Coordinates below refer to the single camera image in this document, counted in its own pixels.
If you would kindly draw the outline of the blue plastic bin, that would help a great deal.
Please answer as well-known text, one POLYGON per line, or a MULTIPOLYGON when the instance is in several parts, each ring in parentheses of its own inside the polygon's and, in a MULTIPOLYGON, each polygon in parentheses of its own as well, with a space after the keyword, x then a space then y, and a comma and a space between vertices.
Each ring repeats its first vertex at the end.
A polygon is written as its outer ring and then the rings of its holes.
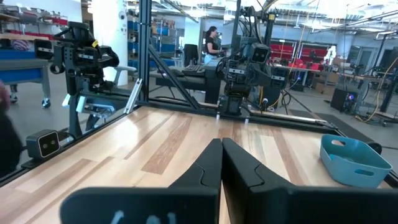
POLYGON ((331 178, 353 187, 377 188, 392 166, 365 142, 324 134, 320 159, 331 178))

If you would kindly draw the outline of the white pillar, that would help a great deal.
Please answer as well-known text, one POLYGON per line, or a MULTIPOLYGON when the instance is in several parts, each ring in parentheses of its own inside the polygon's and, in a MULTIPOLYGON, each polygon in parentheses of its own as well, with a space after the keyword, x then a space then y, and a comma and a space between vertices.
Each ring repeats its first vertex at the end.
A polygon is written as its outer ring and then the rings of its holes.
POLYGON ((92 0, 94 37, 100 45, 109 46, 119 57, 119 66, 127 66, 126 0, 92 0))

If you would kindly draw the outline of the person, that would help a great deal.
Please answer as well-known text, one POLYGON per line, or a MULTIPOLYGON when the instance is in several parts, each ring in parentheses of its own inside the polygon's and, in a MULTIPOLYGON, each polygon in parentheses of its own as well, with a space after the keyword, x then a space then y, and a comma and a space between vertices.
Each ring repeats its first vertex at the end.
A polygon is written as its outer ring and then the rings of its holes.
POLYGON ((206 31, 205 35, 204 64, 207 64, 211 60, 216 59, 221 52, 220 47, 215 42, 216 36, 217 36, 217 27, 211 26, 206 31))
POLYGON ((10 104, 10 94, 0 81, 0 178, 16 170, 24 149, 7 115, 10 104))

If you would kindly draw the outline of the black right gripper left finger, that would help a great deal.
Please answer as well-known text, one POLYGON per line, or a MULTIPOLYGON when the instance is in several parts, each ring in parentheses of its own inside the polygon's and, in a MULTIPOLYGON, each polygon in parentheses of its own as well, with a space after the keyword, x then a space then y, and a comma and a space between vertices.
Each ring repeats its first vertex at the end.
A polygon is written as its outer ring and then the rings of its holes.
POLYGON ((62 224, 218 224, 223 145, 213 139, 168 187, 87 187, 61 204, 62 224))

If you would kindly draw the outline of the black keyboard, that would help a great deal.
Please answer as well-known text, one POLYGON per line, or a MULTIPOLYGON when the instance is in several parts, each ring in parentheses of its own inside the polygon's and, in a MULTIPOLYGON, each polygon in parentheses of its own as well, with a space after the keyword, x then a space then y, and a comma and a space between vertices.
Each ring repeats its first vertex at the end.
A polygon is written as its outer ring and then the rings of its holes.
POLYGON ((182 70, 182 73, 185 76, 191 77, 204 77, 205 70, 202 65, 189 65, 182 70))

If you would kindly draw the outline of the black device on stand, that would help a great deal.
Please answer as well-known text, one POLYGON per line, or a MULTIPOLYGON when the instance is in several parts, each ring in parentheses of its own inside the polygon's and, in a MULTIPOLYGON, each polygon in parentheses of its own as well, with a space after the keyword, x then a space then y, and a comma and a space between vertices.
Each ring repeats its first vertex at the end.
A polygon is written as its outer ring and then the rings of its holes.
POLYGON ((117 67, 119 57, 108 46, 100 46, 88 25, 69 22, 68 27, 53 35, 53 40, 34 40, 35 57, 51 61, 53 74, 64 74, 69 106, 69 133, 82 135, 78 120, 78 100, 82 93, 105 93, 117 87, 104 79, 104 68, 117 67))

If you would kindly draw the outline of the red storage shelves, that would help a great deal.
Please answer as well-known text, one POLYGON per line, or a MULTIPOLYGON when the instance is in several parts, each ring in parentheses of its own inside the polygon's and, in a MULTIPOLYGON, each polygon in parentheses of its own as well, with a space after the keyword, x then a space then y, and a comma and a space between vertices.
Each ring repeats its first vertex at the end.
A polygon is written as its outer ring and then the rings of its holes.
POLYGON ((271 42, 274 65, 321 70, 329 46, 298 42, 271 42))

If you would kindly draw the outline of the black computer purple lights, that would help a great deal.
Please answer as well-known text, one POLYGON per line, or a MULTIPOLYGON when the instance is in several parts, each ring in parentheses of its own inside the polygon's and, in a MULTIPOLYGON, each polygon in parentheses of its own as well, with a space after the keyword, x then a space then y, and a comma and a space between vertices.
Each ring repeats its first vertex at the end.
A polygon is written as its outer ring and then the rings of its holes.
POLYGON ((330 106, 342 113, 354 113, 358 92, 335 88, 330 106))

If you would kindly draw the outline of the grey cart blue drawers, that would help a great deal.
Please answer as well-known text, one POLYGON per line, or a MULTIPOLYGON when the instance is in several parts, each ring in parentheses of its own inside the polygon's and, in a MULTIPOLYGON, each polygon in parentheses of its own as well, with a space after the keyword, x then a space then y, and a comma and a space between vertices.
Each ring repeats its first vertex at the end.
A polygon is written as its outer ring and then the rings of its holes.
POLYGON ((36 58, 34 52, 0 50, 0 80, 10 86, 10 102, 18 101, 18 84, 39 83, 44 95, 42 107, 49 108, 51 96, 48 67, 48 61, 36 58))

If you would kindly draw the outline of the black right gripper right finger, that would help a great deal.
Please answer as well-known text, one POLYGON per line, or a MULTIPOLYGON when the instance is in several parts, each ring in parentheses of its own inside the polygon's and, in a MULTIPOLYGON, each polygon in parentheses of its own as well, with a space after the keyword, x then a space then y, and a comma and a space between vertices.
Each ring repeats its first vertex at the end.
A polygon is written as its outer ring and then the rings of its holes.
POLYGON ((231 224, 398 224, 398 190, 294 185, 232 139, 222 144, 231 224))

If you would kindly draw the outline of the dark grey computer desk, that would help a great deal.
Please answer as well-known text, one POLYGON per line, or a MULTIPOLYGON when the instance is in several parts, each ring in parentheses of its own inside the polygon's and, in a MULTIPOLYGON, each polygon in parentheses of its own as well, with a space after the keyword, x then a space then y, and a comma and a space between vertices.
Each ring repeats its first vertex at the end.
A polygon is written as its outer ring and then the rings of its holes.
POLYGON ((221 80, 215 75, 214 70, 205 70, 204 77, 185 76, 183 67, 170 66, 169 69, 177 77, 181 85, 188 90, 205 92, 205 103, 217 104, 220 95, 221 80))

